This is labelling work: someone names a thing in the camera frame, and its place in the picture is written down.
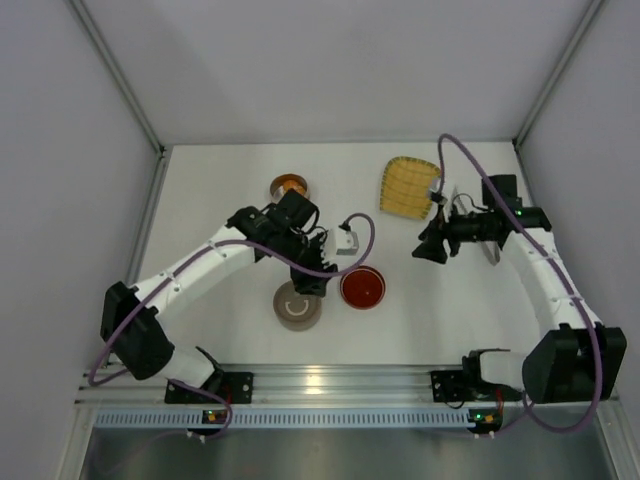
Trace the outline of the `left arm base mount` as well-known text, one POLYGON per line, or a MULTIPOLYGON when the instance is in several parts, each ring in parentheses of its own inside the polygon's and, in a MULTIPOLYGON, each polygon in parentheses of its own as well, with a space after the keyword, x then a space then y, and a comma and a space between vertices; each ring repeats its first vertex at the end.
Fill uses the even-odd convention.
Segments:
POLYGON ((223 399, 229 404, 251 404, 253 395, 252 372, 218 372, 212 380, 208 380, 199 390, 208 395, 196 392, 194 387, 185 388, 173 382, 168 382, 164 402, 166 404, 219 404, 211 398, 211 394, 223 399))

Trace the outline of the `beige lid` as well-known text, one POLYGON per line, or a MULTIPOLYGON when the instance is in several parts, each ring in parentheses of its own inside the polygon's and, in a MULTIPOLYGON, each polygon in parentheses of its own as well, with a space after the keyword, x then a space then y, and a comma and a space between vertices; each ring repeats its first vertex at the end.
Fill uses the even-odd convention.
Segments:
POLYGON ((300 295, 295 292, 292 281, 282 284, 275 292, 273 310, 277 318, 308 319, 321 317, 322 298, 300 295))

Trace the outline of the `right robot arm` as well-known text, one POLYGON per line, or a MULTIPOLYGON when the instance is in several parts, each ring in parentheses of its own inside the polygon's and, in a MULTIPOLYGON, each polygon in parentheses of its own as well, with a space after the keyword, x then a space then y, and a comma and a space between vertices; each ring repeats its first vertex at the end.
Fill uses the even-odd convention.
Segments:
POLYGON ((610 398, 627 340, 606 327, 588 307, 557 251, 543 209, 526 206, 513 175, 493 175, 482 186, 483 207, 462 213, 454 198, 435 187, 437 205, 419 236, 415 258, 445 264, 464 243, 492 243, 517 273, 539 326, 540 339, 528 354, 509 349, 472 350, 462 360, 469 381, 527 393, 535 404, 610 398))

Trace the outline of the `red lid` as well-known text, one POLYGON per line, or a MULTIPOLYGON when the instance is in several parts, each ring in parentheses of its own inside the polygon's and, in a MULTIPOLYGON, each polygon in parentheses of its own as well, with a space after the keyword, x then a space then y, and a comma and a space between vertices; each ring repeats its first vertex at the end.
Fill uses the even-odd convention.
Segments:
POLYGON ((383 275, 370 266, 360 266, 339 282, 342 300, 351 308, 369 310, 383 300, 387 286, 383 275))

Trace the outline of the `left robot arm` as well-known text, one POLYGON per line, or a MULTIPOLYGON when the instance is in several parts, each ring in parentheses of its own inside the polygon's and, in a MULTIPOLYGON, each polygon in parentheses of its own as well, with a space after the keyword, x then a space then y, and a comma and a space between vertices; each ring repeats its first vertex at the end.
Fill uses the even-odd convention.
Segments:
POLYGON ((316 226, 318 218, 310 200, 289 191, 262 209, 239 209, 201 247, 161 273, 132 286, 113 284, 105 294, 100 329, 108 351, 137 380, 163 376, 196 388, 218 383, 216 361, 199 347, 177 347, 166 325, 191 301, 265 257, 290 265, 297 292, 325 296, 337 271, 325 251, 328 237, 303 229, 316 226))

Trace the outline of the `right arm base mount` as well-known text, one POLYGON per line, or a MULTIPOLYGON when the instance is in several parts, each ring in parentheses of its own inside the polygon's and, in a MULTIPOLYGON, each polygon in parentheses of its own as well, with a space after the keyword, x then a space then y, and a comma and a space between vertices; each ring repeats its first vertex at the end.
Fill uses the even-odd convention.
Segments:
POLYGON ((468 402, 516 402, 521 393, 511 387, 481 380, 463 370, 433 370, 430 372, 433 401, 458 405, 468 402))

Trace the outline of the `orange food piece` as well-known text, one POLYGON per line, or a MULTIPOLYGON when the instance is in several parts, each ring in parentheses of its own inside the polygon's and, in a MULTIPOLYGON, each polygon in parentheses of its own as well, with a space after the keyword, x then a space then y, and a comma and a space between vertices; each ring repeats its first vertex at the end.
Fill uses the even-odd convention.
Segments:
POLYGON ((306 183, 301 177, 293 175, 283 176, 279 180, 277 192, 285 194, 289 190, 293 190, 301 195, 305 195, 307 191, 306 183))

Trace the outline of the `beige steel container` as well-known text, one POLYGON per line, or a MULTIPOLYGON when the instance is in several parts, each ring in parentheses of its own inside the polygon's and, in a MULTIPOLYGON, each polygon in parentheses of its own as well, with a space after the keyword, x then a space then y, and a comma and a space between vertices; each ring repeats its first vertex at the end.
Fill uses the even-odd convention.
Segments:
POLYGON ((313 328, 319 321, 319 317, 308 319, 288 319, 278 318, 279 323, 287 330, 293 332, 303 332, 313 328))

